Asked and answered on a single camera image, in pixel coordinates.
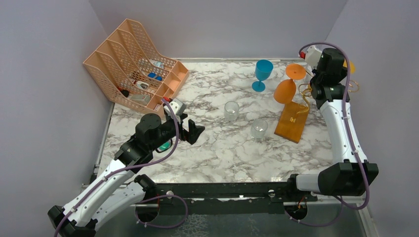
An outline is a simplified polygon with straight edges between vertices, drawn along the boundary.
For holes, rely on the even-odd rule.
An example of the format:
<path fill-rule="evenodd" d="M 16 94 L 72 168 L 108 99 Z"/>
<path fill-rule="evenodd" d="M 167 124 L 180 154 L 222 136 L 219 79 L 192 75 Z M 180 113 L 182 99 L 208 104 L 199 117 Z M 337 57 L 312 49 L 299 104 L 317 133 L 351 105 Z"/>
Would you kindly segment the yellow plastic wine glass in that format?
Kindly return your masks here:
<path fill-rule="evenodd" d="M 349 60 L 349 61 L 344 60 L 342 69 L 346 70 L 346 72 L 350 75 L 352 75 L 356 72 L 356 67 L 354 66 L 354 64 L 351 60 Z"/>

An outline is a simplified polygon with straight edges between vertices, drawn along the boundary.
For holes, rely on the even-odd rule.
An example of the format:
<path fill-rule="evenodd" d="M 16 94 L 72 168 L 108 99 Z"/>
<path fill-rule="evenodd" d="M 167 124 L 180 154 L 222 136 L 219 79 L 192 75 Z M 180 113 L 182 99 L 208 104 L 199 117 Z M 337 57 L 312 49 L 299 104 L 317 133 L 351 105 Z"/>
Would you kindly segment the clear tumbler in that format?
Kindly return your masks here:
<path fill-rule="evenodd" d="M 265 137 L 268 128 L 268 123 L 262 118 L 257 118 L 251 125 L 250 137 L 253 140 L 261 140 Z"/>
<path fill-rule="evenodd" d="M 235 121 L 239 116 L 239 105 L 235 101 L 229 101 L 224 105 L 224 117 L 226 121 Z"/>

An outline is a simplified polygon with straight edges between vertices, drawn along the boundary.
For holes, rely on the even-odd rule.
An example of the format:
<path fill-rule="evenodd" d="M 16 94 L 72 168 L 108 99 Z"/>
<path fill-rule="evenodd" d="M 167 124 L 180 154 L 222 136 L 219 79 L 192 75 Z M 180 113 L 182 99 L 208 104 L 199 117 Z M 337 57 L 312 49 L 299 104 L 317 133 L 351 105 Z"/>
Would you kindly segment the orange plastic wine glass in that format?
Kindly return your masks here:
<path fill-rule="evenodd" d="M 294 63 L 286 66 L 285 74 L 289 79 L 280 82 L 274 92 L 274 99 L 280 104 L 288 104 L 292 101 L 296 92 L 295 80 L 304 79 L 306 70 L 302 65 Z"/>

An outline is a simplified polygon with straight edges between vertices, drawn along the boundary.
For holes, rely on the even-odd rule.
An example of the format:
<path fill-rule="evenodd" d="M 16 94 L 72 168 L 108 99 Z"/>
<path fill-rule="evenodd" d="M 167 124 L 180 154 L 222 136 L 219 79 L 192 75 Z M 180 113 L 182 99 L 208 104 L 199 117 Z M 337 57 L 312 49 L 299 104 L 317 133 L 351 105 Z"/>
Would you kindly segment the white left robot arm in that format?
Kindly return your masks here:
<path fill-rule="evenodd" d="M 145 181 L 120 186 L 133 177 L 141 168 L 151 165 L 153 151 L 174 138 L 175 142 L 186 141 L 193 145 L 205 130 L 202 125 L 188 121 L 188 130 L 183 129 L 182 114 L 179 120 L 169 115 L 162 123 L 157 114 L 144 115 L 135 127 L 135 133 L 123 143 L 115 153 L 115 158 L 105 171 L 75 199 L 64 206 L 53 206 L 48 216 L 55 228 L 56 237 L 93 237 L 96 232 L 120 211 L 142 201 L 151 202 L 155 198 L 153 182 L 145 176 Z"/>

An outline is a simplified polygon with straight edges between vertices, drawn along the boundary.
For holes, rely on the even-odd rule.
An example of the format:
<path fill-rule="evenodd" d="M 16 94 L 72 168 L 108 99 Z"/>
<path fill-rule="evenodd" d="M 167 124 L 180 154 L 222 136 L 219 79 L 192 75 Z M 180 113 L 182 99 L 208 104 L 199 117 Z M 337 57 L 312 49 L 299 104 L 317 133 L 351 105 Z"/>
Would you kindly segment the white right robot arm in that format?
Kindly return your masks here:
<path fill-rule="evenodd" d="M 319 50 L 314 45 L 301 57 L 312 68 L 311 95 L 323 116 L 332 145 L 333 164 L 316 174 L 293 174 L 285 187 L 286 197 L 297 201 L 305 192 L 325 196 L 361 196 L 378 175 L 358 141 L 351 118 L 348 90 L 341 83 L 347 76 L 342 52 Z"/>

